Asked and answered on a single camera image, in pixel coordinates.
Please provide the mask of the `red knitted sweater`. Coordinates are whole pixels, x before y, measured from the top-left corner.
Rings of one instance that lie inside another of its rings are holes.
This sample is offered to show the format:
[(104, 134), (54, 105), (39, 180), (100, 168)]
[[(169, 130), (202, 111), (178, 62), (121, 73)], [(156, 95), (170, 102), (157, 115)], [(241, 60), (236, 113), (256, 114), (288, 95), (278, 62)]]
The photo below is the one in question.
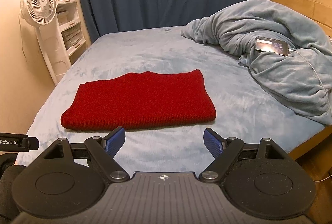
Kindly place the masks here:
[(65, 129), (97, 132), (206, 123), (216, 115), (200, 70), (146, 71), (80, 84), (60, 122)]

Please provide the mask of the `light blue fleece blanket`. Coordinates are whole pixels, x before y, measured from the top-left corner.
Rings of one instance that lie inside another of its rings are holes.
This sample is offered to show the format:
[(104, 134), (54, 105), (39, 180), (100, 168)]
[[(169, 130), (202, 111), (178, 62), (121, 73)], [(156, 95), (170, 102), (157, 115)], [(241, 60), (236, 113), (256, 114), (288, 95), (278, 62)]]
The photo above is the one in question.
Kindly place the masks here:
[(239, 2), (211, 16), (189, 22), (181, 34), (198, 43), (219, 45), (225, 52), (236, 56), (239, 63), (249, 69), (256, 82), (275, 99), (277, 98), (273, 93), (281, 93), (284, 88), (299, 96), (288, 84), (295, 80), (291, 77), (295, 74), (295, 67), (287, 67), (282, 62), (283, 58), (289, 57), (290, 49), (287, 56), (282, 56), (257, 51), (254, 46), (257, 37), (280, 40), (288, 44), (286, 37), (281, 34), (286, 27), (272, 18), (275, 8), (270, 0)]

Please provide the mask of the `smartphone with lit screen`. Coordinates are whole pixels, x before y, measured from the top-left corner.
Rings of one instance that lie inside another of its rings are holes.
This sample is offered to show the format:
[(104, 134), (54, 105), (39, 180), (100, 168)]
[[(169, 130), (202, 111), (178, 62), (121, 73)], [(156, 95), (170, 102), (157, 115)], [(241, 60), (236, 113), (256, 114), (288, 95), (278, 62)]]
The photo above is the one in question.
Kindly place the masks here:
[(257, 37), (254, 46), (257, 51), (272, 52), (282, 56), (287, 56), (289, 53), (288, 44), (280, 40)]

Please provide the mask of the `white standing fan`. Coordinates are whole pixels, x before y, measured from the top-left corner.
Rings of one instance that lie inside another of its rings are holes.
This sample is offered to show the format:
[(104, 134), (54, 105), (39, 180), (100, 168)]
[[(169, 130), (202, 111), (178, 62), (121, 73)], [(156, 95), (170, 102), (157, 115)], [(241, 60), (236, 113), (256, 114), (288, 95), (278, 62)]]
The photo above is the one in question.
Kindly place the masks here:
[(57, 0), (21, 0), (20, 16), (35, 28), (44, 61), (54, 84), (71, 67), (56, 16)]

